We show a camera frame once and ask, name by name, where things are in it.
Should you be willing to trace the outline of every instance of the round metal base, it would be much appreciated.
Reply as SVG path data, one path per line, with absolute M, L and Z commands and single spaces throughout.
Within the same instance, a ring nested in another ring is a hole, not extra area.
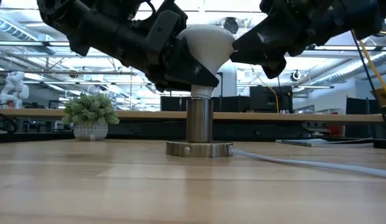
M 167 155 L 184 157 L 228 157 L 232 154 L 231 142 L 168 141 Z

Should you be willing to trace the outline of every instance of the wooden counter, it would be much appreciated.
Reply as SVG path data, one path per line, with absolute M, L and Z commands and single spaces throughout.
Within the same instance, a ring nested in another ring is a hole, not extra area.
M 0 109 L 8 116 L 28 118 L 61 118 L 63 110 Z M 186 112 L 178 111 L 117 111 L 120 119 L 186 119 Z M 374 115 L 326 115 L 326 114 L 274 114 L 274 113 L 214 113 L 214 119 L 247 121 L 325 121 L 338 123 L 381 123 L 380 114 Z
M 386 169 L 386 149 L 235 148 Z M 386 179 L 164 151 L 163 141 L 0 144 L 0 224 L 386 223 Z

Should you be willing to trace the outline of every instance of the white funnel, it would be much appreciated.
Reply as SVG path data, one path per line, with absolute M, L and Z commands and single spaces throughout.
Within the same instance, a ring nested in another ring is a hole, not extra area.
M 189 51 L 208 71 L 215 75 L 235 51 L 235 37 L 224 28 L 212 25 L 197 25 L 184 29 L 179 38 L 185 37 Z M 210 99 L 212 87 L 192 85 L 192 97 Z

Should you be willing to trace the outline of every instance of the robotic hand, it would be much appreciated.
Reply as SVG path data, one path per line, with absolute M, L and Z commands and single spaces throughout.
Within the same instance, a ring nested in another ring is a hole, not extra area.
M 29 97 L 29 87 L 23 84 L 24 72 L 11 72 L 6 77 L 5 87 L 0 94 L 0 108 L 7 108 L 7 102 L 13 101 L 15 109 L 20 109 L 22 99 Z
M 71 49 L 86 55 L 94 47 L 144 72 L 159 91 L 191 90 L 219 83 L 189 52 L 187 15 L 165 0 L 155 11 L 150 0 L 38 0 L 42 20 L 67 35 Z M 146 2 L 153 14 L 134 21 Z M 233 43 L 233 62 L 262 65 L 268 78 L 285 68 L 286 53 L 297 56 L 309 45 L 354 29 L 358 38 L 377 34 L 386 18 L 386 0 L 262 0 L 268 17 Z

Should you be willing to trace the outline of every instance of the yellow cable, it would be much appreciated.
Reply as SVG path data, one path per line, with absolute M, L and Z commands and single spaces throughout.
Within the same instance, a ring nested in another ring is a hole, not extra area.
M 382 79 L 382 77 L 381 77 L 379 71 L 377 71 L 377 69 L 376 69 L 376 67 L 375 67 L 375 65 L 374 65 L 374 63 L 373 63 L 373 61 L 372 61 L 372 59 L 370 58 L 370 55 L 369 55 L 368 51 L 367 51 L 366 48 L 365 48 L 365 44 L 364 44 L 363 41 L 361 41 L 361 40 L 358 40 L 358 41 L 359 41 L 359 43 L 360 43 L 360 46 L 362 47 L 363 53 L 365 54 L 367 60 L 369 61 L 369 65 L 372 67 L 372 70 L 373 70 L 373 72 L 375 73 L 375 75 L 377 76 L 377 78 L 379 78 L 380 83 L 381 83 L 381 85 L 382 85 L 382 88 L 384 89 L 385 94 L 386 94 L 386 84 L 385 84 L 384 80 Z
M 257 74 L 257 72 L 254 70 L 253 66 L 251 66 L 251 69 L 253 70 L 254 74 L 258 77 L 258 79 L 266 86 L 268 87 L 272 92 L 273 94 L 275 94 L 275 98 L 276 98 L 276 110 L 278 111 L 278 113 L 280 113 L 279 111 L 279 99 L 278 99 L 278 95 L 277 93 L 272 89 L 272 87 L 268 86 L 265 82 L 262 81 L 262 79 L 260 78 L 260 76 Z

